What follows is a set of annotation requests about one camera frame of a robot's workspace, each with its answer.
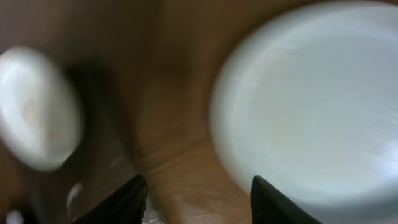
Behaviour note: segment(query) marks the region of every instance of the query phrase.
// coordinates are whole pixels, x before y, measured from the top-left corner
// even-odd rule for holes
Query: white plastic
[[[76,149],[81,111],[60,71],[42,54],[14,47],[0,57],[0,131],[34,169],[59,168]]]
[[[211,128],[246,191],[261,175],[303,207],[379,208],[398,197],[397,21],[388,4],[321,4],[238,47],[216,84]]]

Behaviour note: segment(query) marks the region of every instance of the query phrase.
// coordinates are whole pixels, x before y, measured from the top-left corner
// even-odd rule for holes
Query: wooden surface
[[[310,2],[1,0],[0,52],[29,45],[62,67],[109,68],[127,108],[135,163],[169,223],[251,223],[249,197],[211,143],[211,88],[243,37]],[[18,183],[14,176],[6,182]]]

